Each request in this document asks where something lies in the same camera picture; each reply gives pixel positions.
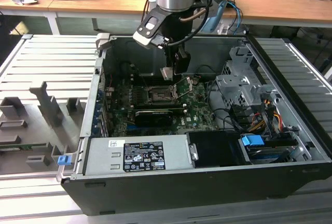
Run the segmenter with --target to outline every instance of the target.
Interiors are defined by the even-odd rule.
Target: green circuit board
[[[188,91],[187,81],[177,85],[178,95]],[[177,103],[186,104],[186,113],[173,116],[173,122],[168,127],[137,128],[134,123],[135,110],[132,109],[130,92],[133,86],[130,81],[121,81],[115,86],[112,101],[109,106],[109,116],[112,122],[112,137],[124,136],[153,136],[153,135],[176,135],[185,134],[189,131],[216,130],[217,126],[206,99],[206,88],[204,83],[199,82],[192,86],[192,91],[180,97]]]

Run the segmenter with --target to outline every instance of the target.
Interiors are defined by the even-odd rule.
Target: blue drive bracket
[[[71,155],[62,155],[58,158],[58,165],[71,165],[72,164],[72,156]]]
[[[264,145],[265,144],[260,135],[245,135],[244,137],[241,138],[241,140],[242,140],[244,146]]]

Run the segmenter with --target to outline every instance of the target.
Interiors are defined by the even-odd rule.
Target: blue handle
[[[205,25],[202,28],[202,32],[214,32],[215,29],[218,27],[218,24],[220,22],[220,19],[222,18],[224,14],[224,10],[227,5],[227,0],[223,0],[218,7],[218,13],[215,17],[208,18],[207,21],[205,22]]]

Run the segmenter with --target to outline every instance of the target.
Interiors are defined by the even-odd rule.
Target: warning label
[[[125,172],[166,169],[162,142],[124,144],[123,154]]]

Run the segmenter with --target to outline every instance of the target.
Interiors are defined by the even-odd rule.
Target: floor
[[[4,20],[4,16],[0,15],[0,23],[2,23],[2,25],[0,25],[0,61],[4,61],[19,40],[19,35],[17,35],[15,30],[12,32],[13,35],[8,35],[9,30],[12,30],[14,26],[16,26],[20,34],[51,34],[48,21],[43,17],[6,16]],[[133,20],[98,19],[100,29],[99,31],[94,31],[91,19],[60,19],[61,33],[64,35],[96,35],[99,32],[132,34],[138,24],[139,21]],[[256,37],[269,38],[272,31],[272,26],[247,25],[245,27]],[[294,31],[294,28],[291,27],[281,27],[277,33],[275,33],[275,36],[290,38]],[[332,38],[332,31],[330,29],[301,28],[297,36],[292,39],[292,43],[312,62],[330,38]],[[319,67],[331,53],[332,42],[321,53],[315,66]]]

